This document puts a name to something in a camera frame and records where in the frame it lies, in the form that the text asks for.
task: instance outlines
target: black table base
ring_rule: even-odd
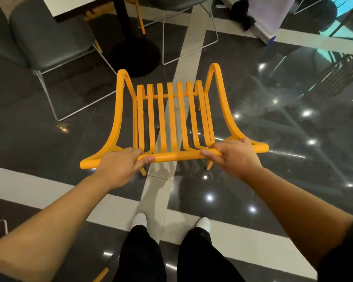
[[[119,42],[110,52],[108,62],[115,71],[125,69],[130,77],[140,77],[152,72],[160,59],[160,50],[153,42],[135,37]]]

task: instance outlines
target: black pants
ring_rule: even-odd
[[[179,282],[244,282],[235,267],[212,246],[209,233],[200,227],[190,230],[180,245],[176,273]],[[166,282],[160,247],[144,226],[136,226],[129,232],[114,277],[114,282],[132,281]]]

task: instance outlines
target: tiled floor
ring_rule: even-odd
[[[7,0],[0,3],[14,6]],[[159,18],[159,10],[145,0],[140,3],[148,6],[143,7],[147,20]],[[238,127],[250,138],[269,144],[270,152],[259,156],[263,166],[353,214],[353,41],[324,38],[327,34],[322,33],[343,18],[345,12],[329,15],[335,4],[325,0],[288,16],[276,42],[268,47],[229,21],[225,9],[215,8],[219,42],[132,82],[204,82],[209,65],[219,63]],[[342,12],[338,6],[333,9]],[[136,16],[130,5],[128,11]],[[123,39],[114,14],[90,25],[105,55]],[[165,58],[212,42],[212,29],[199,6],[167,19]],[[146,27],[146,32],[161,47],[161,23]],[[115,75],[98,55],[56,70],[46,81],[61,114],[115,90],[116,85]],[[214,83],[211,87],[215,138],[220,141],[229,131]],[[0,57],[0,219],[8,220],[10,230],[94,172],[80,170],[79,162],[106,141],[114,109],[112,95],[56,122],[36,77]],[[131,117],[131,100],[125,94],[122,147],[132,145]],[[189,114],[187,128],[191,128]],[[199,132],[204,142],[201,126]],[[110,192],[83,226],[55,281],[92,281],[108,263],[112,271],[104,281],[111,281],[137,210],[146,213],[149,233],[160,242],[168,281],[176,281],[178,245],[201,216],[212,219],[213,245],[247,282],[314,279],[315,271],[264,202],[218,166],[209,171],[204,166],[203,160],[153,164],[147,177],[136,174],[124,187]]]

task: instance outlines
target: black chair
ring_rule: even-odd
[[[215,21],[213,19],[213,14],[212,14],[212,8],[211,8],[211,4],[209,2],[209,0],[148,0],[153,6],[155,6],[156,8],[158,9],[161,9],[163,10],[163,19],[162,19],[162,64],[163,65],[166,65],[166,64],[169,64],[171,62],[174,62],[174,61],[177,61],[179,60],[180,58],[184,57],[184,56],[187,56],[193,52],[196,52],[198,50],[201,50],[205,47],[208,47],[216,42],[218,42],[218,33],[217,33],[217,30],[216,30],[216,26],[215,26]],[[195,6],[195,5],[201,5],[202,3],[204,2],[208,2],[208,6],[209,6],[209,15],[210,17],[212,18],[212,23],[213,23],[213,28],[215,29],[215,32],[216,32],[216,37],[217,39],[214,41],[214,42],[211,42],[207,45],[204,45],[203,47],[201,48],[198,48],[192,52],[189,52],[185,55],[182,55],[178,58],[175,58],[171,61],[168,61],[168,62],[165,62],[164,60],[164,47],[165,47],[165,11],[178,11],[177,14],[179,13],[183,13],[184,11],[190,9],[191,7]],[[148,23],[146,24],[144,27],[146,26],[149,26],[151,24],[154,24],[158,21],[155,21],[155,22],[151,22],[151,23]]]
[[[91,52],[98,52],[95,37],[82,16],[57,23],[43,0],[26,0],[11,13],[9,22],[0,8],[0,56],[33,71],[46,92],[52,113],[62,121],[116,92],[86,105],[59,119],[52,104],[43,75]]]

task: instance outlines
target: shoe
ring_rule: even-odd
[[[146,216],[144,213],[137,213],[136,216],[133,218],[131,229],[133,227],[136,227],[138,225],[142,225],[144,227],[147,227],[147,221],[146,221]]]
[[[199,219],[195,227],[201,227],[210,233],[210,220],[206,217]]]

